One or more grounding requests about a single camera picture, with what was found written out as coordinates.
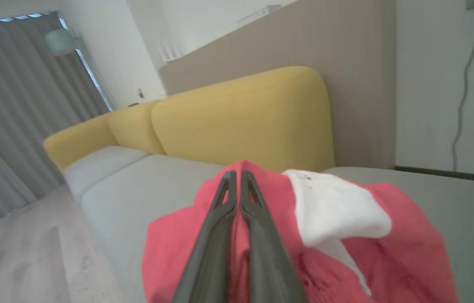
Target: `wall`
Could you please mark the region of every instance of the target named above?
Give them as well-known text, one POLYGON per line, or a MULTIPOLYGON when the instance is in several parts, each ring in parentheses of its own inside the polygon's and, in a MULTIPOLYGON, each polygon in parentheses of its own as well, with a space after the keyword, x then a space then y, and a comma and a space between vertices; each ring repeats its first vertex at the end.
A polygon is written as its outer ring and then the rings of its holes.
POLYGON ((157 71, 164 65, 157 44, 163 40, 172 40, 170 25, 166 16, 162 13, 162 1, 129 0, 130 11, 157 71))
POLYGON ((260 8, 294 1, 162 0, 162 10, 177 46, 189 53, 234 31, 239 19, 260 8))
POLYGON ((59 12, 90 54, 116 107, 165 96, 126 0, 61 0, 59 12), (145 98, 140 98, 138 89, 145 98))
POLYGON ((0 19, 56 11, 58 8, 58 0, 0 0, 0 19))
POLYGON ((168 94, 279 67, 316 69, 329 91, 336 162, 392 168, 394 0, 298 0, 169 62, 168 94))
MULTIPOLYGON (((397 0, 396 164, 452 170, 463 69, 474 41, 465 0, 397 0)), ((474 65, 459 171, 474 173, 474 65)))

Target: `white cloth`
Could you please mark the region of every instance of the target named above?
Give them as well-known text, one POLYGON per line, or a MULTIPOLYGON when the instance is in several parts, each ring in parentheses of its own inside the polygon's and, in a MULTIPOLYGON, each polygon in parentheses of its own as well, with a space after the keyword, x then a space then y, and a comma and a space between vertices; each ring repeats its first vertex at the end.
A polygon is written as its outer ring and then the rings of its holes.
POLYGON ((287 170, 295 192, 295 217, 306 247, 349 267, 362 289, 371 295, 366 279, 341 240, 351 237, 381 238, 391 230, 391 218, 372 194, 337 176, 287 170))

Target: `towel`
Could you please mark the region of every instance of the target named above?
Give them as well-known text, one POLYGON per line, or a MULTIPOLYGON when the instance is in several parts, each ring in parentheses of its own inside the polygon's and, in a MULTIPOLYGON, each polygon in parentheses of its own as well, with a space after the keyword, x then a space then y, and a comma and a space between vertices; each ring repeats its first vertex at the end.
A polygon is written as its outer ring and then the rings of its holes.
MULTIPOLYGON (((441 235, 398 188, 239 161, 206 181, 191 207, 149 224, 141 265, 149 303, 171 302, 228 170, 237 188, 243 170, 254 174, 310 303, 458 302, 441 235)), ((229 298, 246 303, 250 246, 239 213, 231 239, 229 298)))

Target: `sofa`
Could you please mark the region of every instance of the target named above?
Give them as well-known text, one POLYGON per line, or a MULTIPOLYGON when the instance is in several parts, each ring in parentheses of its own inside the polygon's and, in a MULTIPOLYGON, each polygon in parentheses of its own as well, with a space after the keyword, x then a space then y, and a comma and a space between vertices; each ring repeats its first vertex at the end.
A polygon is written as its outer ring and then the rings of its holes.
POLYGON ((279 172, 303 169, 400 187, 443 234, 458 294, 474 302, 474 181, 335 167, 327 90, 310 68, 275 69, 120 109, 43 145, 130 303, 145 302, 148 224, 192 205, 203 182, 240 159, 279 172))

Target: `red cloth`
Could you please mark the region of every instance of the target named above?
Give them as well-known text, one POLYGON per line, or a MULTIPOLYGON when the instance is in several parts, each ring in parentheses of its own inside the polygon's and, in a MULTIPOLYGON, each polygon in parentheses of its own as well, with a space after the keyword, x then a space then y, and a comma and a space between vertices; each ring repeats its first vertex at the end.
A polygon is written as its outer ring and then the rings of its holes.
MULTIPOLYGON (((359 185, 368 190, 389 215, 391 230, 379 239, 348 238, 342 241, 366 278, 372 293, 368 296, 355 271, 314 247, 305 247, 299 233, 296 198, 290 179, 240 161, 205 182, 193 206, 149 225, 141 266, 149 303, 171 301, 218 184, 228 170, 237 172, 237 188, 240 188, 241 171, 251 171, 256 177, 311 303, 458 302, 441 236, 420 208, 397 188, 389 184, 359 185)), ((235 216, 232 232, 229 295, 232 303, 245 303, 249 301, 249 243, 248 228, 239 213, 235 216)))

